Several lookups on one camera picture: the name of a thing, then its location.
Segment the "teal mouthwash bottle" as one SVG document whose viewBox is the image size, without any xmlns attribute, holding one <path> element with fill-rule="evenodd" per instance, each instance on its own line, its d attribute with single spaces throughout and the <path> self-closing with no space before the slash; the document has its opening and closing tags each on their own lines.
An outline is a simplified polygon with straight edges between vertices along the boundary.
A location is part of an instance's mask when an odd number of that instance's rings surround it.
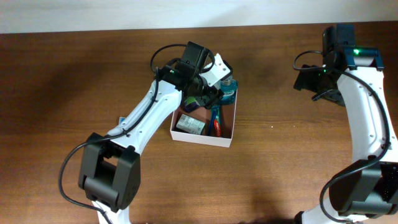
<svg viewBox="0 0 398 224">
<path fill-rule="evenodd" d="M 221 105 L 231 105 L 236 101 L 236 92 L 238 82 L 233 78 L 221 81 L 220 90 L 224 93 L 220 103 Z"/>
</svg>

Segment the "white cardboard box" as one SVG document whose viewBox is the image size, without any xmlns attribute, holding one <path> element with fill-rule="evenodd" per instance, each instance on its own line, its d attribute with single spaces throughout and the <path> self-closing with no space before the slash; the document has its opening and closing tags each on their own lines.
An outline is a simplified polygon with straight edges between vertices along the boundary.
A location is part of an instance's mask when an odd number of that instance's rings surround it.
<svg viewBox="0 0 398 224">
<path fill-rule="evenodd" d="M 211 119 L 210 110 L 201 107 L 191 113 L 187 113 L 181 106 L 178 107 L 172 113 L 172 121 L 170 125 L 172 139 L 174 141 L 192 142 L 210 146 L 230 147 L 234 135 L 237 102 L 238 99 L 236 98 L 233 104 L 221 106 L 221 137 L 216 137 L 215 131 L 212 131 L 211 136 L 206 135 Z M 176 128 L 177 122 L 183 114 L 186 114 L 187 116 L 202 121 L 206 124 L 201 135 L 182 132 Z"/>
</svg>

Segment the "blue razor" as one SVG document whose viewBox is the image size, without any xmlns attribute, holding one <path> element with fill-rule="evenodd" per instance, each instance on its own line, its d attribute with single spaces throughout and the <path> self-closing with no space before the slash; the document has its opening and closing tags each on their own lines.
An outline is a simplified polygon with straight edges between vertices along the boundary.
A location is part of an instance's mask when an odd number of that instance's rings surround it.
<svg viewBox="0 0 398 224">
<path fill-rule="evenodd" d="M 220 107 L 219 106 L 213 106 L 211 108 L 211 119 L 207 131 L 207 136 L 211 136 L 212 130 L 214 129 L 214 123 L 218 119 L 220 113 Z"/>
</svg>

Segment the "green white soap box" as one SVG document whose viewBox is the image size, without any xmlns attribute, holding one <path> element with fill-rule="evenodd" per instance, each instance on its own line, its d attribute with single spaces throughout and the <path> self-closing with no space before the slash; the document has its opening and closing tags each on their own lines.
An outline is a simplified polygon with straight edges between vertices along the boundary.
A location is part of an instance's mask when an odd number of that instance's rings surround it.
<svg viewBox="0 0 398 224">
<path fill-rule="evenodd" d="M 178 120 L 176 128 L 189 134 L 201 135 L 205 128 L 205 123 L 183 114 Z"/>
</svg>

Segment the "green white toothpaste tube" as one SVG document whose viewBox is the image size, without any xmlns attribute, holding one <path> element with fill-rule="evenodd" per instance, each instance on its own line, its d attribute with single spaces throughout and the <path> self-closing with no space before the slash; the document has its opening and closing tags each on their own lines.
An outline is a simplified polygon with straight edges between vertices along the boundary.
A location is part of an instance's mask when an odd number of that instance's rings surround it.
<svg viewBox="0 0 398 224">
<path fill-rule="evenodd" d="M 221 123 L 220 123 L 220 107 L 219 106 L 217 106 L 215 109 L 214 127 L 215 127 L 216 137 L 218 137 L 218 138 L 222 137 Z"/>
</svg>

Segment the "purple hand soap pump bottle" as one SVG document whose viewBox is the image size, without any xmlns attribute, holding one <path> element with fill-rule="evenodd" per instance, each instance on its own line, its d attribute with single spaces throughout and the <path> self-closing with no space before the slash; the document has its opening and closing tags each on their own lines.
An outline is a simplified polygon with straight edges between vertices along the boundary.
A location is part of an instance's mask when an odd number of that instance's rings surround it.
<svg viewBox="0 0 398 224">
<path fill-rule="evenodd" d="M 185 99 L 183 103 L 183 110 L 187 113 L 191 113 L 200 107 L 199 102 L 197 102 L 194 96 L 189 96 Z"/>
</svg>

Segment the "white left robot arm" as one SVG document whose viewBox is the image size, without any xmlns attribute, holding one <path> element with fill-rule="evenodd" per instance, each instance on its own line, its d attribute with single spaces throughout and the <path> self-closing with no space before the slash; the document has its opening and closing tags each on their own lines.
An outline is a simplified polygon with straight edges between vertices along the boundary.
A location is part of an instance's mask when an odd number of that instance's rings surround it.
<svg viewBox="0 0 398 224">
<path fill-rule="evenodd" d="M 154 81 L 142 101 L 105 136 L 92 133 L 83 144 L 78 186 L 91 200 L 100 223 L 129 223 L 128 208 L 141 183 L 141 154 L 163 121 L 194 98 L 210 109 L 223 97 L 215 85 L 232 68 L 220 54 L 188 42 L 181 57 L 152 69 Z"/>
</svg>

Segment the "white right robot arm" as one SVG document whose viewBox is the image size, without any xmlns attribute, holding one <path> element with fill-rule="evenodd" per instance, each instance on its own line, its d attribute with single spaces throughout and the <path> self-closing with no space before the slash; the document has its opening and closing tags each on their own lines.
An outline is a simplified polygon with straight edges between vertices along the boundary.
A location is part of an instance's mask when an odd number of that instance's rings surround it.
<svg viewBox="0 0 398 224">
<path fill-rule="evenodd" d="M 319 204 L 296 214 L 307 223 L 362 223 L 397 213 L 397 135 L 384 96 L 384 64 L 374 47 L 360 47 L 354 27 L 323 32 L 322 66 L 302 65 L 296 90 L 313 92 L 347 110 L 353 143 L 351 165 L 322 188 Z"/>
</svg>

